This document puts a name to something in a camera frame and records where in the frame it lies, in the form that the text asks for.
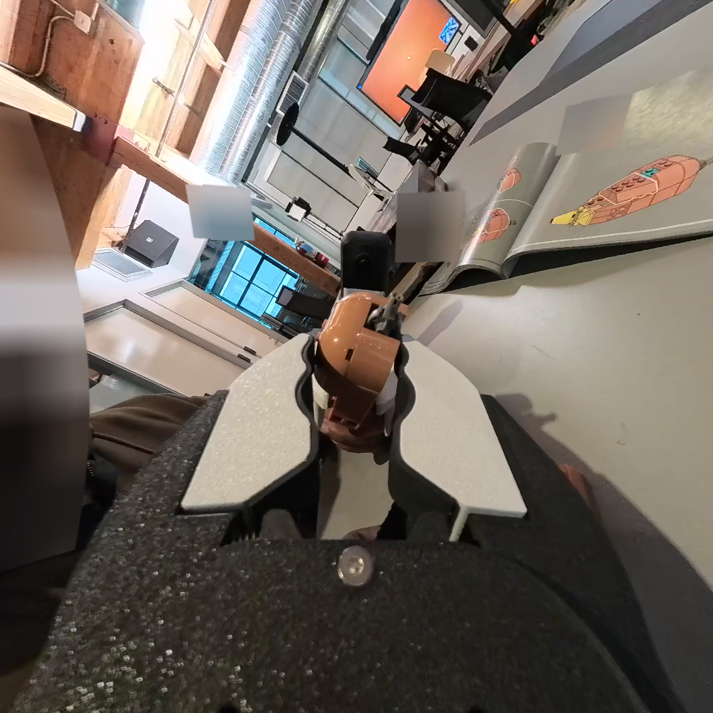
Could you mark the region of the white double door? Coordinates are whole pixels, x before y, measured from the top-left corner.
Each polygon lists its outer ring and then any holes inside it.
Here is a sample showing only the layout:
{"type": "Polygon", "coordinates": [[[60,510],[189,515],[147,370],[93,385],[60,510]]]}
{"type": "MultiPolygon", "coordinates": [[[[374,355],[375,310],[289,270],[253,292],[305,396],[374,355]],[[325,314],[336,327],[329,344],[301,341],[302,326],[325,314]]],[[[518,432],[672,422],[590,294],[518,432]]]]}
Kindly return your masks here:
{"type": "Polygon", "coordinates": [[[154,391],[186,396],[226,389],[285,338],[181,280],[130,290],[84,314],[89,356],[154,391]]]}

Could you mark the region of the black office chair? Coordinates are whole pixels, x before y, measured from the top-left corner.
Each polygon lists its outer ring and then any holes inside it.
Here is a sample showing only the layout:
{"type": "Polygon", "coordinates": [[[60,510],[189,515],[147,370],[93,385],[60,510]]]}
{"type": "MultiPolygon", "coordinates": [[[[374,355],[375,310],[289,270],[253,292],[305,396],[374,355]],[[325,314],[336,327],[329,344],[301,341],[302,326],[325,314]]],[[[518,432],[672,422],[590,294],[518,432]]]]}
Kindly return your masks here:
{"type": "Polygon", "coordinates": [[[387,138],[384,149],[405,158],[411,165],[418,161],[426,167],[438,164],[437,174],[447,166],[460,145],[445,129],[435,126],[437,116],[450,118],[467,134],[492,100],[493,94],[486,89],[459,81],[430,68],[426,79],[414,90],[405,85],[397,94],[398,99],[429,122],[425,127],[428,142],[423,149],[406,141],[387,138]]]}

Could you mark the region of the black round-top pole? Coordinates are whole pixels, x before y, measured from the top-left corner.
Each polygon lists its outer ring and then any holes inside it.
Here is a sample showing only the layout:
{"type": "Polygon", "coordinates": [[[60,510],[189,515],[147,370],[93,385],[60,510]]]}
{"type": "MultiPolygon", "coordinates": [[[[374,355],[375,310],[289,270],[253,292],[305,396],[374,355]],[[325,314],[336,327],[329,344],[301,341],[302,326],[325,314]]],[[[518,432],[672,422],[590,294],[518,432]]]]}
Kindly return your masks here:
{"type": "Polygon", "coordinates": [[[318,145],[315,141],[310,139],[308,136],[306,136],[302,131],[300,131],[297,128],[298,118],[299,118],[299,104],[298,104],[298,102],[293,102],[287,108],[287,110],[284,112],[284,114],[282,116],[279,128],[277,130],[276,138],[275,138],[276,144],[279,147],[283,147],[287,143],[287,141],[290,139],[290,137],[296,136],[306,146],[312,148],[313,151],[315,151],[318,155],[322,156],[326,161],[328,161],[330,164],[332,164],[336,169],[340,170],[341,172],[343,172],[344,174],[346,174],[352,178],[352,176],[349,174],[348,169],[347,169],[348,165],[345,165],[343,162],[337,160],[331,153],[326,151],[323,147],[318,145]]]}

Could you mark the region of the large silver spiral duct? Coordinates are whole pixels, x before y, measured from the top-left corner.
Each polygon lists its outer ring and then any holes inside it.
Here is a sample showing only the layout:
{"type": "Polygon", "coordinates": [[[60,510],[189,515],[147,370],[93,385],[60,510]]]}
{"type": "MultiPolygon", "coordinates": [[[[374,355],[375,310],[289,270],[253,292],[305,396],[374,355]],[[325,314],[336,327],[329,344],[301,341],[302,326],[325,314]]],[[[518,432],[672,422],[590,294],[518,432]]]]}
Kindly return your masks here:
{"type": "Polygon", "coordinates": [[[249,2],[191,153],[195,165],[241,181],[321,4],[249,2]]]}

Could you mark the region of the brown brick vehicle model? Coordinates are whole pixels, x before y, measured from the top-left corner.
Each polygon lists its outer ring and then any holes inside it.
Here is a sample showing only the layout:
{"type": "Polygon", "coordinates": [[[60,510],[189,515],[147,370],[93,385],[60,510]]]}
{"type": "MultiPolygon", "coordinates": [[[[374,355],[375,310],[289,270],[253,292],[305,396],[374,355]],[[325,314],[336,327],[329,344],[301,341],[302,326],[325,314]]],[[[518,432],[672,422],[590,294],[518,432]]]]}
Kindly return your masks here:
{"type": "Polygon", "coordinates": [[[316,337],[315,380],[329,393],[325,419],[355,429],[379,415],[379,392],[396,373],[402,296],[354,292],[338,300],[316,337]]]}

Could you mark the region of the open instruction booklet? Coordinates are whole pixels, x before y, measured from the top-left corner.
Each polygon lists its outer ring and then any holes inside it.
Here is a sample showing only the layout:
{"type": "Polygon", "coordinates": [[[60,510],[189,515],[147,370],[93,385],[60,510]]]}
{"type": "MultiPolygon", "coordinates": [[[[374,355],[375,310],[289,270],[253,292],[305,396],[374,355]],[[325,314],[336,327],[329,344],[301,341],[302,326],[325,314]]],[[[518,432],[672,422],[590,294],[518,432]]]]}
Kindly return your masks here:
{"type": "Polygon", "coordinates": [[[564,138],[518,149],[421,296],[506,279],[526,257],[712,235],[711,68],[569,106],[562,129],[586,127],[578,150],[564,138]],[[585,110],[604,120],[599,141],[585,110]]]}

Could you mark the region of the silver desk monitor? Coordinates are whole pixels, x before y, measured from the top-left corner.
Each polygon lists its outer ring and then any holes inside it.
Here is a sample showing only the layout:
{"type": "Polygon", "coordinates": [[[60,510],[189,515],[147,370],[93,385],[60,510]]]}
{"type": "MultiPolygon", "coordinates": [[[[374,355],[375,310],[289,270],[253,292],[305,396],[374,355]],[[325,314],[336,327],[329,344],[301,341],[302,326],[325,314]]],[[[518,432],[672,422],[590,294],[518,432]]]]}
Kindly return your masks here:
{"type": "Polygon", "coordinates": [[[380,181],[375,169],[361,157],[358,158],[356,164],[349,164],[347,168],[352,178],[361,185],[368,195],[374,195],[381,201],[394,195],[393,191],[380,181]]]}

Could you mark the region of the slim silver spiral duct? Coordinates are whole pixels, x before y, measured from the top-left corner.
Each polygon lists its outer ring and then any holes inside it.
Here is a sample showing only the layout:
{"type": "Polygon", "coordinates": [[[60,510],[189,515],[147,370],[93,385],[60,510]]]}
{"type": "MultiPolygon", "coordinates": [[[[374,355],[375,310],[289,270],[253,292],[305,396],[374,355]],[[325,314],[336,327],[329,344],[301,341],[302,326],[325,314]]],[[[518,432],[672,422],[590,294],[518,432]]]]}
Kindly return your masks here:
{"type": "Polygon", "coordinates": [[[297,70],[308,84],[319,75],[351,4],[352,1],[325,1],[320,8],[297,70]]]}

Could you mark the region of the light panel on tripod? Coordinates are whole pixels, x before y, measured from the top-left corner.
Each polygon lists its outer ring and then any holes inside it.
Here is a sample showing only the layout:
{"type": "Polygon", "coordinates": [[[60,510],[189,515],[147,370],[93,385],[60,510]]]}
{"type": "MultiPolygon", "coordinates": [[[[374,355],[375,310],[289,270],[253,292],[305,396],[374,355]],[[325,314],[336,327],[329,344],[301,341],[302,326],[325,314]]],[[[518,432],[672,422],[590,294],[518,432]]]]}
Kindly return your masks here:
{"type": "Polygon", "coordinates": [[[343,231],[334,228],[328,222],[313,213],[311,205],[304,198],[292,198],[284,211],[289,218],[296,222],[304,222],[335,238],[341,239],[343,236],[343,231]]]}

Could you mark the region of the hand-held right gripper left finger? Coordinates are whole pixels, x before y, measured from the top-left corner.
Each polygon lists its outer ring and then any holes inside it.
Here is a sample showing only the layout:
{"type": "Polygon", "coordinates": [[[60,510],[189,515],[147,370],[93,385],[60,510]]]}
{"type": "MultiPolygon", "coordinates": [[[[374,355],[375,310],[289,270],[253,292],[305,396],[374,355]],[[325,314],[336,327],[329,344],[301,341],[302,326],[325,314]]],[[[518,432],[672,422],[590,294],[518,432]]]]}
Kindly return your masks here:
{"type": "Polygon", "coordinates": [[[299,334],[233,382],[183,495],[183,512],[255,504],[315,461],[314,356],[313,335],[299,334]]]}

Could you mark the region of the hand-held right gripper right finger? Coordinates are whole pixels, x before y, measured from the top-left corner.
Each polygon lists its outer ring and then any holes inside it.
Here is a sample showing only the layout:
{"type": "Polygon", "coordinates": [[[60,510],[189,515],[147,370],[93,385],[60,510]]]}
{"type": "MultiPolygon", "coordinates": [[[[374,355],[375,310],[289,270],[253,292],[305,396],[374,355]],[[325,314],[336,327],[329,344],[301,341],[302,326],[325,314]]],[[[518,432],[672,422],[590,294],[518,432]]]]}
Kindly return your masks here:
{"type": "Polygon", "coordinates": [[[420,342],[402,344],[388,461],[394,503],[414,519],[445,518],[459,540],[471,515],[528,512],[484,400],[451,363],[420,342]]]}

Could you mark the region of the dark printed cardboard box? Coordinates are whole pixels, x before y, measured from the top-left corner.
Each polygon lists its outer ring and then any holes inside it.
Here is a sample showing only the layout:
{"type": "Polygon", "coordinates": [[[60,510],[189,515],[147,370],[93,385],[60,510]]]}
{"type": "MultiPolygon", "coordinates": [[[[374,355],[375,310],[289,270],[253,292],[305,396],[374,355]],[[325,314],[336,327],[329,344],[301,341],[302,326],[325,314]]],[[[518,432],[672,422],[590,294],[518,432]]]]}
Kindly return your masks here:
{"type": "Polygon", "coordinates": [[[394,233],[397,225],[397,195],[402,193],[446,192],[448,186],[422,161],[411,166],[405,179],[385,197],[363,229],[369,232],[394,233]]]}

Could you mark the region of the grey desk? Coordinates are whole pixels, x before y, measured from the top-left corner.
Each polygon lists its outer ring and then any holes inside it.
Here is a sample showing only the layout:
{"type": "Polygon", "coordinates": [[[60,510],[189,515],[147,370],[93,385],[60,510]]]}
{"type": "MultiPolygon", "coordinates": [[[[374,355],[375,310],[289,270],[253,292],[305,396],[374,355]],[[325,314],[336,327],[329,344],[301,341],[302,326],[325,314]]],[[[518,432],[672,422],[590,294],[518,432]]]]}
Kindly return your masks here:
{"type": "MultiPolygon", "coordinates": [[[[576,88],[470,132],[449,187],[479,208],[516,148],[557,141],[576,88]]],[[[406,326],[587,477],[684,710],[711,712],[711,239],[527,267],[417,299],[406,326]]]]}

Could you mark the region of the wooden pillar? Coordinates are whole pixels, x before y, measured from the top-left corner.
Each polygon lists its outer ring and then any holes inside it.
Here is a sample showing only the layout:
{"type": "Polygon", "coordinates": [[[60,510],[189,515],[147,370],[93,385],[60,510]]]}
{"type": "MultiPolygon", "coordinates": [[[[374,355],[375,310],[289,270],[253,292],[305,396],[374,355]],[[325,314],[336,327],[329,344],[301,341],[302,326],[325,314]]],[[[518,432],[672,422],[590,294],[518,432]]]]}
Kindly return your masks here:
{"type": "Polygon", "coordinates": [[[342,279],[339,268],[330,263],[328,256],[312,248],[305,252],[302,248],[306,242],[300,236],[293,237],[258,217],[253,225],[251,243],[258,250],[326,292],[336,291],[336,287],[325,289],[328,282],[336,284],[342,279]]]}

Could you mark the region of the person's left hand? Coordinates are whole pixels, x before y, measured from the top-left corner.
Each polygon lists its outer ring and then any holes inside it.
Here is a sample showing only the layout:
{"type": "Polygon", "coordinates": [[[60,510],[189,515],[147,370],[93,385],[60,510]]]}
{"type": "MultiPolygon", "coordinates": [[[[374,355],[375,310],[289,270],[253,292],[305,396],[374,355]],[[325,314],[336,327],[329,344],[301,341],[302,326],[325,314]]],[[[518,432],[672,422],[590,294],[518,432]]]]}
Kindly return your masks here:
{"type": "Polygon", "coordinates": [[[320,426],[320,432],[337,448],[347,452],[375,454],[388,450],[389,438],[385,433],[383,416],[366,419],[355,429],[325,419],[320,426]]]}

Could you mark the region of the wall display screen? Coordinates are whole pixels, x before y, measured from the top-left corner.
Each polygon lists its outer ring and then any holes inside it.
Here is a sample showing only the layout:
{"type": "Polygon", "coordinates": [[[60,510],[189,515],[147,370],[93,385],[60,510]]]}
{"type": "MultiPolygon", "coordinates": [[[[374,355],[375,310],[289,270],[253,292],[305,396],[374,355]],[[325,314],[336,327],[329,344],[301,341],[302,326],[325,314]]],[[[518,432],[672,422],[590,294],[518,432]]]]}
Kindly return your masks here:
{"type": "Polygon", "coordinates": [[[367,51],[357,90],[398,126],[410,106],[404,87],[416,90],[432,51],[445,51],[460,21],[441,1],[396,1],[367,51]]]}

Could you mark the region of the black ceiling speaker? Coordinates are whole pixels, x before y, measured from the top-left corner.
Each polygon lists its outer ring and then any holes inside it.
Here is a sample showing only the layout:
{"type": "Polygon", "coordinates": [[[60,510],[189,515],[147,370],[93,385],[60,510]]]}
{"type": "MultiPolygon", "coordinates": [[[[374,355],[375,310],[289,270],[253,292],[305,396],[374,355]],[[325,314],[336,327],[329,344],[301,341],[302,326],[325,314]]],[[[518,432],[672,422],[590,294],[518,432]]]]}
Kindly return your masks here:
{"type": "Polygon", "coordinates": [[[150,269],[170,262],[179,238],[151,220],[136,226],[123,241],[123,252],[150,269]]]}

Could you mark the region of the black framed window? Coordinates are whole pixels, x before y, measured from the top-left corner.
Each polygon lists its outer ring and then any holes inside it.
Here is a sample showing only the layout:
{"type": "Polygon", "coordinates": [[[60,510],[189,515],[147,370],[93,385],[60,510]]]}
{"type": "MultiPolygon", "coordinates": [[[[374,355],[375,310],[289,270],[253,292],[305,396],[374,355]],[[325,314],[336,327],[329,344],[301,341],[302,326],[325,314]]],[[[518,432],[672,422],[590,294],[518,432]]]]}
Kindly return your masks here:
{"type": "Polygon", "coordinates": [[[188,281],[256,320],[277,317],[277,296],[293,288],[298,275],[246,242],[209,240],[188,281]]]}

